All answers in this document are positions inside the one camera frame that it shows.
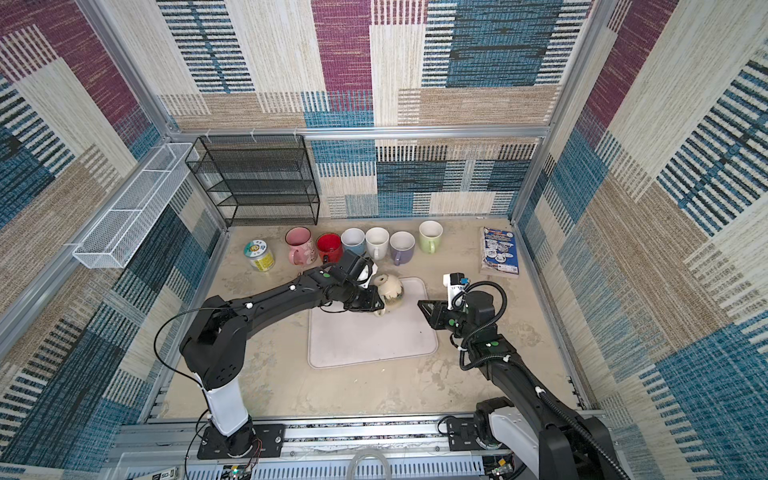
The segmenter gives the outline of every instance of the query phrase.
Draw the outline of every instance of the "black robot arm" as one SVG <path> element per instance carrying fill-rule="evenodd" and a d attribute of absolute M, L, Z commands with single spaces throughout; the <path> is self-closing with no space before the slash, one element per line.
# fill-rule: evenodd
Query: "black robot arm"
<path fill-rule="evenodd" d="M 605 425 L 583 418 L 552 395 L 498 333 L 495 321 L 506 307 L 503 289 L 488 281 L 469 285 L 461 273 L 446 275 L 444 284 L 449 301 L 423 300 L 419 308 L 433 329 L 450 330 L 452 339 L 461 340 L 456 346 L 462 369 L 480 369 L 505 394 L 478 403 L 474 423 L 479 445 L 506 444 L 540 480 L 628 480 Z M 483 285 L 502 295 L 498 313 L 493 296 L 475 290 Z"/>
<path fill-rule="evenodd" d="M 338 263 L 307 270 L 266 292 L 230 301 L 212 296 L 203 308 L 215 310 L 197 313 L 179 351 L 206 390 L 218 389 L 243 368 L 246 340 L 278 320 L 334 300 L 350 311 L 382 309 L 378 289 L 367 286 L 372 272 L 370 259 L 348 251 Z"/>

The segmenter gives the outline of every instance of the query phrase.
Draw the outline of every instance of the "patterned wall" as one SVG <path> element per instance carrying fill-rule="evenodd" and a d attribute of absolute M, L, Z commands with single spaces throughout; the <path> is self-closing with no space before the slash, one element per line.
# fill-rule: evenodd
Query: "patterned wall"
<path fill-rule="evenodd" d="M 591 0 L 104 0 L 186 130 L 547 124 Z"/>
<path fill-rule="evenodd" d="M 620 0 L 521 218 L 635 478 L 768 478 L 768 3 Z"/>
<path fill-rule="evenodd" d="M 15 464 L 4 477 L 98 472 L 120 426 L 138 420 L 161 370 L 154 335 L 190 308 L 220 236 L 190 181 L 124 270 L 79 266 L 2 360 L 0 461 Z M 179 323 L 160 335 L 162 355 Z"/>
<path fill-rule="evenodd" d="M 72 0 L 0 0 L 0 312 L 159 140 Z"/>
<path fill-rule="evenodd" d="M 320 216 L 508 215 L 538 138 L 311 141 Z"/>

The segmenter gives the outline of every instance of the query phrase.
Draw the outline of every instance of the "mesh basket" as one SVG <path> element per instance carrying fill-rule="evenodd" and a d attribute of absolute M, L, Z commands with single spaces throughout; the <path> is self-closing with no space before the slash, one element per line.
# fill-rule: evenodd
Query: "mesh basket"
<path fill-rule="evenodd" d="M 317 185 L 299 135 L 199 137 L 187 166 L 231 225 L 317 225 Z"/>
<path fill-rule="evenodd" d="M 192 144 L 165 144 L 134 177 L 73 255 L 87 268 L 125 268 L 189 174 Z"/>

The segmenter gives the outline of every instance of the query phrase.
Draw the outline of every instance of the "white wire basket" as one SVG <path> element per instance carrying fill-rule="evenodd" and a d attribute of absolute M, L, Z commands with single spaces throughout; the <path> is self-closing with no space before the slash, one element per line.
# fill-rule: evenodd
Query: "white wire basket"
<path fill-rule="evenodd" d="M 87 268 L 125 268 L 170 199 L 189 174 L 184 163 L 199 157 L 192 144 L 165 144 L 101 220 L 91 228 L 74 258 Z"/>

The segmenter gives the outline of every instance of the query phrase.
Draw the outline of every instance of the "yellow jar label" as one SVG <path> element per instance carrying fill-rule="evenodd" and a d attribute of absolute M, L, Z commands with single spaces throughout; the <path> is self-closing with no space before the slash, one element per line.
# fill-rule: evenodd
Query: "yellow jar label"
<path fill-rule="evenodd" d="M 254 267 L 259 269 L 259 271 L 266 272 L 274 266 L 275 257 L 272 255 L 272 252 L 267 252 L 266 255 L 259 258 L 258 260 L 251 260 L 250 262 Z"/>

